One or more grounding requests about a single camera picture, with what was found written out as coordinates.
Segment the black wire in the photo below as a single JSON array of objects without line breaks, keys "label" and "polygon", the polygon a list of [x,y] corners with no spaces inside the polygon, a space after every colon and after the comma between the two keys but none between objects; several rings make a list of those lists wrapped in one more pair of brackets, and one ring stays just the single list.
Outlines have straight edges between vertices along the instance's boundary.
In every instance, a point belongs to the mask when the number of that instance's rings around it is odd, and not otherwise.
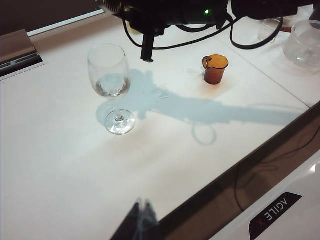
[{"label": "black wire", "polygon": [[[294,152],[297,152],[303,148],[305,148],[306,146],[308,146],[314,139],[315,137],[317,136],[317,134],[319,133],[320,131],[320,126],[318,127],[318,129],[315,131],[314,135],[312,136],[312,138],[307,142],[305,143],[303,146],[297,148],[297,149],[294,149],[294,150],[291,150],[291,151],[288,151],[280,156],[277,156],[275,158],[273,158],[272,160],[269,160],[269,161],[265,161],[261,164],[269,164],[269,163],[272,163],[272,162],[275,162],[277,160],[279,160],[280,158],[283,158],[284,156],[286,155],[289,155],[289,154],[292,154]],[[233,193],[234,193],[234,199],[236,201],[236,204],[238,205],[238,207],[240,208],[240,210],[242,212],[244,212],[245,210],[243,209],[243,207],[241,206],[239,200],[238,200],[238,195],[237,195],[237,189],[238,189],[238,180],[239,180],[239,171],[240,171],[240,165],[241,163],[239,163],[239,165],[236,167],[236,170],[235,170],[235,179],[234,179],[234,189],[233,189]],[[246,183],[246,184],[249,184],[251,181],[253,180],[253,178],[251,177],[250,180]]]},{"label": "black wire", "polygon": [[207,24],[203,27],[198,27],[198,28],[192,28],[192,27],[188,27],[188,26],[185,26],[185,25],[176,25],[176,27],[184,32],[187,32],[187,33],[199,33],[199,32],[202,32],[204,30],[207,30],[211,27],[213,27],[214,25],[212,24]]},{"label": "black wire", "polygon": [[265,40],[261,41],[261,42],[258,42],[258,43],[255,43],[255,44],[252,44],[252,45],[241,45],[241,44],[238,44],[236,43],[234,40],[233,40],[233,31],[234,31],[234,25],[232,24],[232,21],[233,21],[233,18],[227,14],[227,20],[228,22],[231,23],[231,30],[230,30],[230,41],[232,43],[233,46],[235,46],[236,48],[238,49],[244,49],[244,50],[252,50],[252,49],[257,49],[257,48],[260,48],[264,45],[266,45],[267,43],[269,43],[270,41],[272,41],[277,35],[278,33],[280,32],[281,30],[281,27],[284,23],[284,18],[281,17],[280,18],[280,22],[277,26],[277,28],[274,30],[274,32],[268,36]]},{"label": "black wire", "polygon": [[237,195],[237,185],[238,185],[238,176],[239,176],[239,170],[240,169],[240,164],[236,167],[235,170],[235,179],[234,179],[234,188],[233,188],[233,193],[234,193],[234,199],[236,201],[236,204],[238,205],[238,207],[240,208],[240,210],[242,212],[244,212],[245,210],[243,209],[243,207],[241,206],[239,200],[238,200],[238,195]]},{"label": "black wire", "polygon": [[[218,35],[219,33],[222,33],[224,30],[228,29],[230,26],[232,26],[233,24],[235,24],[236,22],[238,22],[241,18],[236,18],[235,20],[232,20],[232,23],[230,22],[228,25],[224,26],[223,28],[221,28],[220,30],[214,32],[214,33],[211,33],[207,36],[203,36],[201,38],[198,38],[196,40],[193,40],[193,41],[187,41],[187,42],[184,42],[184,43],[180,43],[180,44],[176,44],[176,45],[172,45],[172,46],[165,46],[165,47],[153,47],[152,49],[153,50],[168,50],[168,49],[174,49],[174,48],[179,48],[179,47],[183,47],[183,46],[187,46],[187,45],[190,45],[190,44],[195,44],[195,43],[198,43],[198,42],[201,42],[203,40],[206,40],[206,39],[209,39],[211,37],[214,37],[216,35]],[[122,23],[123,23],[123,27],[124,27],[124,31],[125,31],[125,34],[127,35],[127,37],[129,38],[129,40],[137,47],[139,48],[142,48],[142,45],[136,43],[132,37],[130,36],[129,32],[128,32],[128,28],[127,28],[127,24],[126,24],[126,21],[125,20],[122,20]]]},{"label": "black wire", "polygon": [[295,153],[295,152],[297,152],[297,151],[305,148],[306,146],[308,146],[308,145],[315,139],[315,137],[317,136],[317,134],[319,133],[319,131],[320,131],[320,126],[319,126],[318,129],[315,131],[315,134],[312,136],[312,138],[311,138],[306,144],[304,144],[303,146],[301,146],[301,147],[299,147],[299,148],[297,148],[297,149],[295,149],[295,150],[286,152],[286,153],[284,153],[284,154],[282,154],[282,155],[280,155],[280,156],[277,156],[276,158],[271,159],[271,160],[269,160],[269,161],[264,161],[264,162],[261,163],[261,165],[273,163],[273,162],[275,162],[275,161],[283,158],[283,157],[286,156],[286,155]]}]

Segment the clear container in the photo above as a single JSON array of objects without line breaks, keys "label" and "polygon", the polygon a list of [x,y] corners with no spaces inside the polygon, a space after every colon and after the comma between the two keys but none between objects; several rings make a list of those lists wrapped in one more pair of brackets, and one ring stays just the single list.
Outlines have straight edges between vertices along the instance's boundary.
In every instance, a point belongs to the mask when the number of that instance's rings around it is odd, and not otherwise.
[{"label": "clear container", "polygon": [[306,69],[320,69],[320,21],[303,20],[291,29],[283,52],[292,63]]}]

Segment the white table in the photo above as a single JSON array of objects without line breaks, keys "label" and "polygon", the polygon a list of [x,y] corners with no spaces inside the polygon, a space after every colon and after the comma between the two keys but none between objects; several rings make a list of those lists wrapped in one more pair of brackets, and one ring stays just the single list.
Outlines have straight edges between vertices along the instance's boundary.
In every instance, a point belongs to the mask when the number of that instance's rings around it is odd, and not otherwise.
[{"label": "white table", "polygon": [[[155,45],[191,37],[170,27]],[[154,63],[103,15],[31,40],[46,64],[1,81],[3,239],[108,239],[138,198],[162,219],[308,109],[216,38]],[[132,69],[119,104],[136,126],[122,136],[100,123],[108,104],[88,78],[87,53],[105,42]],[[214,53],[230,62],[216,86],[202,77]]]},{"label": "white table", "polygon": [[[300,7],[298,14],[291,21],[296,23],[301,20],[307,20],[312,12],[313,7],[311,5]],[[261,21],[252,20],[248,17],[241,19],[234,25],[233,40],[243,45],[259,42],[258,32],[261,23]],[[280,32],[274,42],[254,50],[243,50],[234,47],[229,40],[226,40],[229,39],[229,34],[230,30],[228,29],[219,34],[217,39],[308,107],[312,107],[320,101],[320,71],[294,65],[286,58],[283,52],[283,46],[290,33]]]}]

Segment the agile x logo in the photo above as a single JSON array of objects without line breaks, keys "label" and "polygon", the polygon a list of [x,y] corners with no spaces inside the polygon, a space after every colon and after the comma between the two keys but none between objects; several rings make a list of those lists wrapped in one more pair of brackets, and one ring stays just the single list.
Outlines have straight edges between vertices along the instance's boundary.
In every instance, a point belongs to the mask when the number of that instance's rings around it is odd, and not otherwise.
[{"label": "agile x logo", "polygon": [[285,192],[250,221],[250,239],[255,240],[291,208],[302,196]]}]

